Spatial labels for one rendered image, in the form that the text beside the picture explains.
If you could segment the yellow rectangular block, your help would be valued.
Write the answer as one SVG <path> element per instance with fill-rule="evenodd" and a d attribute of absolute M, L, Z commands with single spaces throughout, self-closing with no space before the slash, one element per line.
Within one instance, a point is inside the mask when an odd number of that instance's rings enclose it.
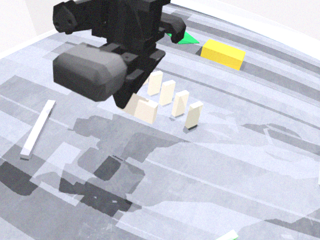
<path fill-rule="evenodd" d="M 209 39 L 202 47 L 200 56 L 239 71 L 245 53 L 245 51 Z"/>

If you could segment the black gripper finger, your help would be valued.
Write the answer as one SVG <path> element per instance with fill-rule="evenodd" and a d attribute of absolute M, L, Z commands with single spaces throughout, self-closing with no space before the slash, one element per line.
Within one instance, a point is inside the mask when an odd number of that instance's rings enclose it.
<path fill-rule="evenodd" d="M 145 71 L 145 68 L 137 65 L 137 68 L 126 76 L 121 88 L 112 95 L 117 107 L 124 109 L 127 106 Z"/>
<path fill-rule="evenodd" d="M 140 88 L 145 83 L 147 78 L 150 76 L 152 71 L 156 68 L 159 62 L 165 57 L 165 55 L 166 55 L 166 52 L 158 48 L 155 48 L 155 50 L 153 50 L 148 55 L 144 55 L 142 53 L 140 54 L 140 57 L 138 58 L 138 61 L 137 61 L 137 66 L 145 68 L 146 71 L 133 93 L 137 94 L 137 92 L 140 90 Z"/>

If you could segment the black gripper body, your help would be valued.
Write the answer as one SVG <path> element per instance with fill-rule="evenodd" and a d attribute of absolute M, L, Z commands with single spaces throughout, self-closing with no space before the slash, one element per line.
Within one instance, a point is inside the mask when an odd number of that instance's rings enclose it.
<path fill-rule="evenodd" d="M 163 11 L 171 0 L 102 0 L 107 2 L 100 47 L 81 42 L 52 61 L 53 82 L 94 102 L 105 102 L 137 68 L 140 54 L 149 55 L 156 42 L 171 34 L 185 37 L 183 19 Z"/>

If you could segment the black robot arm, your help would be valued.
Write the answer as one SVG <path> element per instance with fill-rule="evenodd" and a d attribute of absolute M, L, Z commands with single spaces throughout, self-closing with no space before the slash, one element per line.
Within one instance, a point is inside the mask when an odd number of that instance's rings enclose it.
<path fill-rule="evenodd" d="M 91 29 L 92 36 L 101 38 L 107 3 L 105 0 L 69 0 L 53 6 L 52 21 L 55 30 L 71 35 L 73 32 Z"/>

